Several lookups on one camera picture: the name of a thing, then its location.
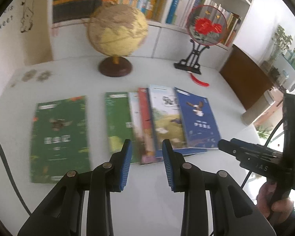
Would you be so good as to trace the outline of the beige thermos bottle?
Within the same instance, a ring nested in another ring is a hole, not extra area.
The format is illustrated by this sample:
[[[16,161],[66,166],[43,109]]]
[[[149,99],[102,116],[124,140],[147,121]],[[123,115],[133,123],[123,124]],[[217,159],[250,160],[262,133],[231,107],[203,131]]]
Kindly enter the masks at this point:
[[[241,119],[246,126],[254,123],[260,116],[267,111],[275,102],[273,95],[269,90],[264,94],[242,115]]]

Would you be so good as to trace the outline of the red fairy tale book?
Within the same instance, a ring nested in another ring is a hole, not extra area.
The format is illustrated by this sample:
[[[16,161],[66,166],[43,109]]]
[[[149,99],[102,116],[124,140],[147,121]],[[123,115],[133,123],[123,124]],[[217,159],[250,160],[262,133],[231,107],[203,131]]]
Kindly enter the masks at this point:
[[[150,115],[150,106],[148,101],[148,89],[140,87],[138,89],[139,109],[141,114],[143,139],[145,145],[145,153],[143,155],[143,163],[152,163],[156,160],[155,146],[152,130],[152,119]]]

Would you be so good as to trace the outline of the green potted plant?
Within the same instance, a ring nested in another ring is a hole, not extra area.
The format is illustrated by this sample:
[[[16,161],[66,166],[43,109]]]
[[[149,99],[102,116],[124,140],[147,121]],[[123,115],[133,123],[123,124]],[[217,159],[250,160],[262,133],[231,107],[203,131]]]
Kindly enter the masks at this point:
[[[257,130],[259,138],[267,139],[270,136],[273,130],[273,127],[264,128],[263,126],[260,125],[260,126],[256,126],[256,130]]]

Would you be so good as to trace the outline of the olive green insect book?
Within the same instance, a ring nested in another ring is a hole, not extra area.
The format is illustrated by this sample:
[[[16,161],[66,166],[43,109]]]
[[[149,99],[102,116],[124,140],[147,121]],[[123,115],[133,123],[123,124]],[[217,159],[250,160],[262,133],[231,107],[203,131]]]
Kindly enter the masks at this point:
[[[155,160],[153,151],[150,151],[149,149],[147,149],[149,144],[146,144],[146,141],[144,138],[141,109],[139,105],[139,93],[129,92],[128,101],[129,101],[130,115],[131,115],[132,125],[133,125],[134,142],[136,147],[136,151],[135,151],[136,162],[139,162],[141,165],[155,163],[156,160]]]

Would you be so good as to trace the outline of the glass vase with dried flowers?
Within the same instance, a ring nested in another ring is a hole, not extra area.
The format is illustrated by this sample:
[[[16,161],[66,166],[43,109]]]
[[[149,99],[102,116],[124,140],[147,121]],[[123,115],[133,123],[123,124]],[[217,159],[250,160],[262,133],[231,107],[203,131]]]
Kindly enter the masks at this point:
[[[285,33],[284,28],[281,25],[278,25],[273,36],[273,48],[269,58],[265,61],[266,62],[266,70],[270,71],[271,67],[274,65],[274,62],[278,58],[278,56],[289,49],[293,41],[291,35],[287,35]]]

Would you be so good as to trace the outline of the dark blue bird book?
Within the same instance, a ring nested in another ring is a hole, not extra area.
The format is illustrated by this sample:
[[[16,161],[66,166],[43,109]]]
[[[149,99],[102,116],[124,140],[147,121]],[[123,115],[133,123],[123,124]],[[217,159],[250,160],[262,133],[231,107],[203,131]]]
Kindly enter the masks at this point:
[[[186,148],[173,148],[173,150],[184,156],[190,156],[217,149],[221,135],[208,99],[177,87],[173,89],[186,140]],[[162,156],[162,151],[157,150],[156,156]]]

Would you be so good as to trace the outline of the white bookshelf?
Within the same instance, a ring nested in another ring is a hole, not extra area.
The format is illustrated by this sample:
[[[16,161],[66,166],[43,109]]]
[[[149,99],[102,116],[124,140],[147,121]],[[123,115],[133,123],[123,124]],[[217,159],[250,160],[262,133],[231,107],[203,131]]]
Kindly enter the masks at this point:
[[[246,19],[253,0],[212,1],[220,3],[222,7],[240,15],[242,24]],[[54,60],[98,55],[98,52],[92,47],[87,37],[90,16],[84,19],[53,23],[52,0],[47,0],[47,7],[50,45]],[[187,55],[191,44],[190,36],[186,29],[148,19],[147,23],[147,38],[143,45],[134,51],[133,56],[177,61]],[[210,49],[204,51],[200,56],[200,64],[206,67],[217,68],[225,59],[230,46],[224,46],[221,43],[211,46]]]

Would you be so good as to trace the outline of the white rabbit cover book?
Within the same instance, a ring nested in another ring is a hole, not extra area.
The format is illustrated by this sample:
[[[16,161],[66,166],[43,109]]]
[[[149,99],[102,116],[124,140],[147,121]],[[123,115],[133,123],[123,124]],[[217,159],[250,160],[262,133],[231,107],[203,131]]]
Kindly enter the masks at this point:
[[[162,142],[165,139],[170,140],[174,149],[186,148],[180,109],[174,89],[150,85],[148,96],[156,149],[162,149]]]

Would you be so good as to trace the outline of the white blue book row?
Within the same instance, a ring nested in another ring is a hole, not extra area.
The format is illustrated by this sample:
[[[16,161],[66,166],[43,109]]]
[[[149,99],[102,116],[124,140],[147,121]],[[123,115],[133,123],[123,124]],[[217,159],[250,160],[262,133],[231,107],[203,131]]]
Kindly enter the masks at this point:
[[[241,16],[212,0],[171,0],[165,23],[186,29],[195,41],[204,45],[230,46]]]

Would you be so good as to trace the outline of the embroidered round fan on stand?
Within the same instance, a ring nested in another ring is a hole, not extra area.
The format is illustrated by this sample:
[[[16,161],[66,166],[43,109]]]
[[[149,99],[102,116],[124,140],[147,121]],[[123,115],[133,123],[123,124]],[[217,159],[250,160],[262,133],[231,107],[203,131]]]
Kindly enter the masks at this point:
[[[200,56],[203,51],[219,44],[226,33],[227,22],[220,9],[212,5],[199,5],[187,18],[186,30],[191,37],[189,55],[174,63],[176,69],[201,74]]]

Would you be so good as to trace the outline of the green yellow flower book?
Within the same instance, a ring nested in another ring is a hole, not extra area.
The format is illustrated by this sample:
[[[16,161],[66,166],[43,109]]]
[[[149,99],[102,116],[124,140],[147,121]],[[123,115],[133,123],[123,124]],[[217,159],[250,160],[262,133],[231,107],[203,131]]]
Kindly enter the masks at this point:
[[[127,92],[106,92],[105,113],[108,134],[109,151],[118,152],[122,149],[125,139],[132,142],[131,163],[138,163],[137,147],[130,114]]]

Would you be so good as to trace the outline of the yellow desk globe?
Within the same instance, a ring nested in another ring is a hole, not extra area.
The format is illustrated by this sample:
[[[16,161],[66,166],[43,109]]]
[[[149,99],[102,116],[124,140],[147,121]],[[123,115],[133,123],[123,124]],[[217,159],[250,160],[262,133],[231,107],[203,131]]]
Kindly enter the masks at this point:
[[[132,72],[126,58],[148,36],[148,22],[137,8],[125,4],[106,4],[90,16],[87,37],[92,47],[106,56],[99,72],[108,77],[123,77]]]

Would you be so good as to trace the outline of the green beetle insect book 02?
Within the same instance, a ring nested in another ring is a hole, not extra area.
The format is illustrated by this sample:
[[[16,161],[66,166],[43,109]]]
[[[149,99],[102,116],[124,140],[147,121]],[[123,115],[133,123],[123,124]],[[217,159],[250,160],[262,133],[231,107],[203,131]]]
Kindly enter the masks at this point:
[[[90,171],[87,98],[38,103],[30,148],[32,183],[55,184],[65,173]]]

